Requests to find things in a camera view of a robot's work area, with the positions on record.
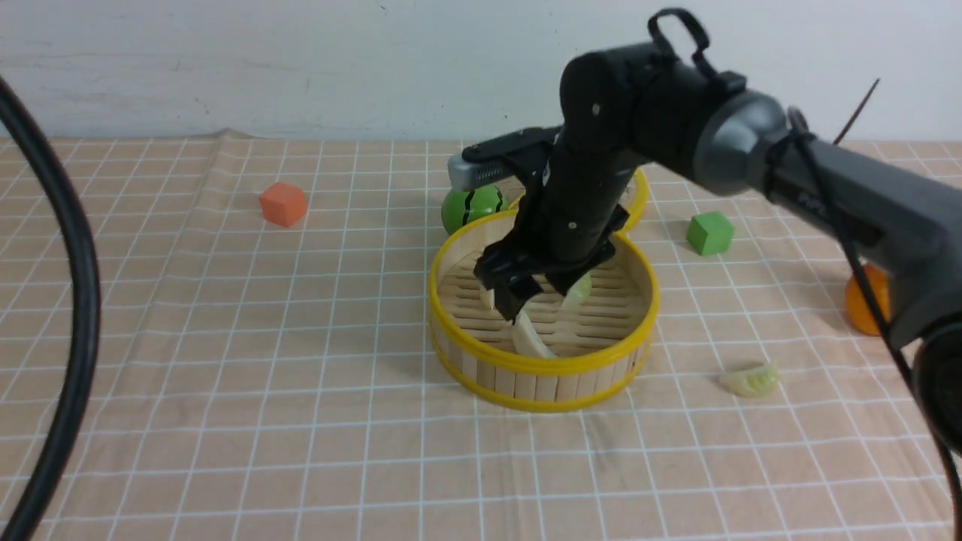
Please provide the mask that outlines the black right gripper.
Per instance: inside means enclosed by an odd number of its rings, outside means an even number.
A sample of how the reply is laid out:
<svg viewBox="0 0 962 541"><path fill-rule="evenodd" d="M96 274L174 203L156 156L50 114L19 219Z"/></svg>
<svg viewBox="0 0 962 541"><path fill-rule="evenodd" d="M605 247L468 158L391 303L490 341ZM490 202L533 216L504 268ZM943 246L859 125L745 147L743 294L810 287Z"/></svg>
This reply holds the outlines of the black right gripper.
<svg viewBox="0 0 962 541"><path fill-rule="evenodd" d="M514 323L527 302L543 293L546 278L560 295L615 255L612 233L622 230L628 212L591 207L575 216L548 204L523 204L511 230L486 247L474 267L484 286L495 292L494 306Z"/></svg>

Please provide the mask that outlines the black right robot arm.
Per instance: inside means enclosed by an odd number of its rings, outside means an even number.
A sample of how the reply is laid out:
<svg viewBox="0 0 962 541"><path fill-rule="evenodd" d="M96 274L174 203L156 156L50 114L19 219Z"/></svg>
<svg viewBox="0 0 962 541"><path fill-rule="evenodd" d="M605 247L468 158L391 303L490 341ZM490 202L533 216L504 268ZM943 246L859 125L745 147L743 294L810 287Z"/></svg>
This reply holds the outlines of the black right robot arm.
<svg viewBox="0 0 962 541"><path fill-rule="evenodd" d="M611 259L621 197L641 165L670 169L717 196L755 189L835 237L856 273L888 278L881 337L921 346L906 381L942 445L960 451L960 191L827 143L798 109L716 71L690 11L663 9L652 40L571 59L558 127L525 128L470 145L448 164L454 189L509 176L525 187L515 225L484 250L475 277L512 321L542 288L567 292Z"/></svg>

